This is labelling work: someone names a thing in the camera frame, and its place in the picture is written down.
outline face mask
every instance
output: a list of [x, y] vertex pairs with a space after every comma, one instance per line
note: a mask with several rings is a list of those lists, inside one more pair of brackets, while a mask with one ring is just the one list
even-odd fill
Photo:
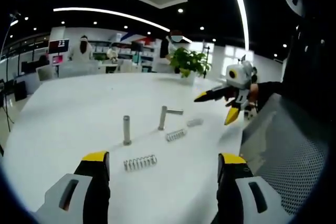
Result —
[[181, 35], [173, 35], [172, 40], [174, 42], [180, 42], [182, 40], [182, 36]]

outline robotic arm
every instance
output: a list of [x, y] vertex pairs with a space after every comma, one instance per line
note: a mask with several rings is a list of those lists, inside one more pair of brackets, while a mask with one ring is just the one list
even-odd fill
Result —
[[235, 99], [231, 103], [224, 125], [234, 122], [240, 111], [248, 105], [253, 68], [251, 63], [245, 60], [245, 56], [241, 62], [241, 64], [229, 65], [226, 68], [225, 83], [203, 92], [194, 100], [194, 102], [217, 101], [222, 97], [229, 97], [230, 94], [235, 93]]

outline desk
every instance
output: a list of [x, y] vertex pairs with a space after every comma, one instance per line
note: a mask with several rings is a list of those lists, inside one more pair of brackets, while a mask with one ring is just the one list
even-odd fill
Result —
[[[224, 126], [225, 102], [194, 103], [218, 85], [196, 78], [185, 86], [176, 74], [120, 73], [58, 79], [29, 99], [7, 140], [3, 168], [13, 190], [30, 211], [90, 152], [110, 152], [109, 223], [207, 223], [217, 212], [218, 153], [238, 154], [243, 113]], [[161, 106], [167, 114], [158, 131]], [[123, 146], [124, 115], [131, 117], [132, 145]], [[186, 122], [204, 124], [187, 128]], [[184, 138], [165, 134], [187, 128]], [[155, 154], [156, 166], [126, 172], [123, 161]]]
[[117, 63], [112, 63], [110, 60], [106, 60], [105, 62], [99, 62], [98, 63], [98, 72], [99, 73], [106, 73], [106, 67], [117, 67]]

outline black ceiling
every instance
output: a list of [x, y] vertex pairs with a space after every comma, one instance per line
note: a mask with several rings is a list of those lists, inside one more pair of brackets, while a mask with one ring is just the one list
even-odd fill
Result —
[[[294, 14], [285, 0], [244, 0], [247, 12], [250, 49], [265, 57], [283, 59], [288, 53], [291, 35], [298, 25], [299, 17]], [[10, 34], [18, 39], [34, 33], [50, 31], [60, 26], [61, 21], [70, 27], [100, 27], [124, 30], [153, 37], [163, 37], [165, 32], [153, 26], [109, 14], [87, 12], [53, 12], [57, 7], [91, 7], [122, 12], [150, 20], [169, 29], [178, 29], [191, 40], [212, 41], [219, 45], [244, 47], [244, 33], [236, 0], [188, 0], [188, 2], [165, 9], [157, 9], [137, 0], [10, 0], [9, 11], [18, 10], [22, 17]], [[178, 8], [184, 9], [179, 14]]]

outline monitor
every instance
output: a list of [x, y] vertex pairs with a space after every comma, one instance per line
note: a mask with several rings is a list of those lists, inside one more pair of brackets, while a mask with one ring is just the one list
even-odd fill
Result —
[[49, 54], [58, 54], [69, 50], [69, 39], [51, 40], [49, 42]]

